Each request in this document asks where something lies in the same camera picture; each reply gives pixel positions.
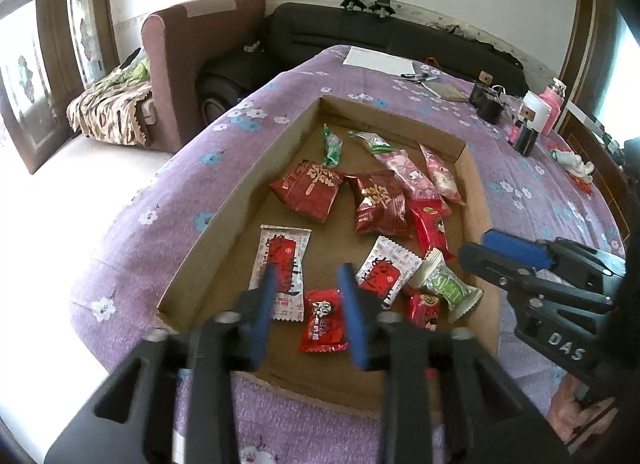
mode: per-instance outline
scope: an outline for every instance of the wrapped candy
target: wrapped candy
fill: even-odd
[[[384,154],[385,152],[396,150],[396,148],[392,147],[378,134],[372,134],[370,132],[349,132],[349,137],[359,140],[367,151],[372,154]]]
[[[402,183],[410,200],[442,200],[433,182],[420,171],[405,150],[376,154],[375,157],[387,168],[396,172],[396,178]],[[451,213],[451,209],[444,201],[442,212],[444,216]]]
[[[433,184],[440,195],[449,202],[454,202],[464,206],[465,202],[462,200],[458,187],[456,186],[456,179],[449,171],[449,168],[444,165],[441,158],[423,144],[420,145],[420,149],[422,150],[424,160],[427,163],[427,174],[433,181]]]
[[[448,262],[455,259],[455,256],[447,247],[447,235],[442,220],[442,203],[442,199],[411,200],[407,207],[414,219],[422,256],[426,256],[436,248],[442,252],[444,259]]]
[[[402,187],[391,170],[344,176],[356,201],[356,231],[409,236]]]
[[[421,263],[420,257],[411,251],[386,237],[378,237],[356,274],[356,281],[361,288],[375,292],[383,308],[389,308]]]
[[[342,297],[337,289],[305,292],[306,328],[300,352],[337,352],[347,349]]]
[[[332,133],[327,125],[324,126],[324,150],[326,155],[322,165],[327,168],[335,168],[340,162],[342,153],[342,139]]]
[[[482,289],[463,283],[447,267],[442,253],[431,250],[422,265],[415,271],[410,285],[443,297],[449,305],[449,321],[454,322],[469,312],[482,298]]]
[[[255,256],[249,288],[257,288],[266,264],[273,264],[278,275],[278,293],[273,319],[302,321],[302,257],[311,235],[310,229],[260,226],[260,243]]]
[[[437,296],[413,292],[407,300],[406,316],[418,328],[436,330],[439,313],[440,298]]]
[[[305,161],[270,187],[293,211],[324,222],[343,182],[339,172]]]

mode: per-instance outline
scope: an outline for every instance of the tile floor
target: tile floor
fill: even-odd
[[[0,145],[0,416],[39,463],[106,377],[68,321],[76,268],[170,157],[76,137],[29,175]]]

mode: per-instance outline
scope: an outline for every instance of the human hand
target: human hand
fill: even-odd
[[[546,414],[546,420],[548,420],[551,427],[564,443],[569,442],[574,437],[574,432],[577,428],[587,425],[614,401],[613,398],[605,399],[591,405],[589,408],[582,409],[575,400],[575,394],[580,386],[582,386],[582,383],[577,378],[574,378],[570,374],[565,375],[565,377],[562,378],[558,391],[551,399],[551,407],[549,408],[548,414]],[[575,444],[583,443],[583,441],[594,433],[604,433],[617,412],[618,410],[613,408],[607,415],[581,435]]]

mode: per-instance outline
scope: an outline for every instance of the sofa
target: sofa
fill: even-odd
[[[289,2],[265,18],[264,0],[195,0],[151,14],[142,41],[156,111],[151,147],[169,152],[280,72],[336,44],[434,59],[466,80],[484,70],[509,94],[528,88],[522,65],[490,44],[338,7]]]

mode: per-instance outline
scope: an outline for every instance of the black leather sofa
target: black leather sofa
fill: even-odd
[[[348,44],[413,60],[435,58],[444,72],[473,81],[481,71],[509,94],[527,92],[522,65],[491,44],[466,40],[436,28],[380,19],[372,12],[286,3],[264,19],[257,32],[260,48],[235,50],[207,62],[196,82],[207,121],[234,106],[274,76],[292,69],[327,47]]]

